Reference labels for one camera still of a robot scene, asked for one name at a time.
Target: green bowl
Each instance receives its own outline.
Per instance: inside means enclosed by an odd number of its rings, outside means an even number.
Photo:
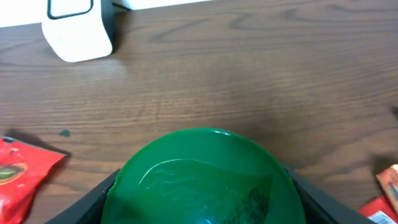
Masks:
[[[177,131],[122,168],[102,224],[305,224],[283,167],[256,143],[213,128]]]

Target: red packet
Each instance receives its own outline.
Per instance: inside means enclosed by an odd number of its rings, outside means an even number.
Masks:
[[[397,224],[398,217],[385,196],[380,196],[366,204],[358,211],[374,223]]]
[[[65,155],[0,137],[0,224],[21,223],[38,184]]]
[[[395,213],[398,213],[398,164],[390,166],[377,176],[381,187],[386,193]]]

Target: white plastic object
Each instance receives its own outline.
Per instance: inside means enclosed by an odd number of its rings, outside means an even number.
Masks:
[[[113,51],[111,0],[48,0],[44,37],[64,61],[105,57]]]

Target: black cable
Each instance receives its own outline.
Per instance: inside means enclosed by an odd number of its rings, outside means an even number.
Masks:
[[[112,5],[113,5],[113,6],[116,6],[116,7],[119,7],[119,8],[121,8],[121,9],[125,9],[125,10],[127,10],[127,11],[131,11],[131,9],[129,9],[128,7],[123,6],[123,5],[120,5],[120,4],[115,3],[115,2],[112,2]]]

